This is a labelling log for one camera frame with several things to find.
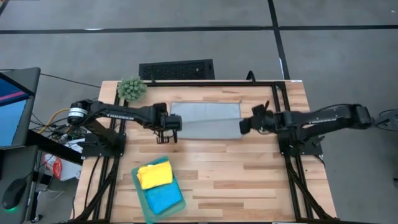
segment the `wooden table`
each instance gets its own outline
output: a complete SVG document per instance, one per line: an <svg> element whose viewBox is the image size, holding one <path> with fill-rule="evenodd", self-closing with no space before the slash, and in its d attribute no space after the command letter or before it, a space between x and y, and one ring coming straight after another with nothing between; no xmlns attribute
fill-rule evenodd
<svg viewBox="0 0 398 224"><path fill-rule="evenodd" d="M113 104L117 83L103 82L98 100ZM291 110L308 111L303 83L286 81L286 87ZM253 106L267 100L274 110L272 91L267 86L150 87L140 103L129 106L166 102L170 110L173 101L241 101L242 117L248 117L252 115ZM110 119L99 120L109 127ZM163 222L295 221L284 158L279 153L275 134L264 136L252 131L239 140L180 139L177 144L159 145L152 131L132 121L126 123L126 134L127 145L120 159L111 222L144 221L131 170L165 155L170 158L187 207ZM83 163L75 199L76 215L83 210L95 160L89 158ZM302 160L309 191L325 211L335 217L323 164L313 156L302 156ZM98 188L101 164L102 159L95 169L89 201ZM298 197L304 217L305 207L299 190ZM100 218L104 217L107 198L105 194Z"/></svg>

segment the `gray cloth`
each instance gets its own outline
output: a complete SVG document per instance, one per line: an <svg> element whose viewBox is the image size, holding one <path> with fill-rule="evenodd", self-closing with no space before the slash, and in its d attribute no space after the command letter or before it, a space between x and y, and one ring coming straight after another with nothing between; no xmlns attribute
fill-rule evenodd
<svg viewBox="0 0 398 224"><path fill-rule="evenodd" d="M182 117L180 139L239 139L240 103L173 102L171 113Z"/></svg>

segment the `green spiky ball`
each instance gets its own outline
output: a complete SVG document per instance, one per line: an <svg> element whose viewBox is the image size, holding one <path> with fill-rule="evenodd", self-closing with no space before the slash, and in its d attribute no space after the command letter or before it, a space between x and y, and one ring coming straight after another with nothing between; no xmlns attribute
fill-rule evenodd
<svg viewBox="0 0 398 224"><path fill-rule="evenodd" d="M119 97L129 102L139 101L147 92L147 86L139 78L122 80L118 86Z"/></svg>

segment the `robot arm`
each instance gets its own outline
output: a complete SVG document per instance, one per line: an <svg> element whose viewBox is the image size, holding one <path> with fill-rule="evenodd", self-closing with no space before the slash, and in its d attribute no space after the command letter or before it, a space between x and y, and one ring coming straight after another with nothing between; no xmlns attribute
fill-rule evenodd
<svg viewBox="0 0 398 224"><path fill-rule="evenodd" d="M343 128L366 129L372 126L373 119L368 109L361 105L336 105L324 109L303 113L299 111L283 111L273 113L266 105L252 109L253 116L240 122L242 134L250 129L271 133L294 132L297 140L306 139L337 131Z"/></svg>
<svg viewBox="0 0 398 224"><path fill-rule="evenodd" d="M124 106L110 105L100 101L83 100L72 103L68 123L74 126L84 126L93 134L99 136L105 132L104 127L99 126L97 118L108 117L135 121L145 129L153 130L158 136L158 143L168 143L169 137L164 136L164 131L172 130L174 141L177 142L177 131L182 128L181 116L167 113L165 103L157 103L141 108L128 108ZM111 130L108 130L108 139L112 142Z"/></svg>

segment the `blue sponge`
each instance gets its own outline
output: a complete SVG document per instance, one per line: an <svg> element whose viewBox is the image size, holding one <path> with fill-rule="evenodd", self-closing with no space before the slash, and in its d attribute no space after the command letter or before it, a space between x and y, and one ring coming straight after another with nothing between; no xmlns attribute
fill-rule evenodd
<svg viewBox="0 0 398 224"><path fill-rule="evenodd" d="M153 187L145 190L144 194L149 208L156 215L182 200L177 180L174 177L171 184Z"/></svg>

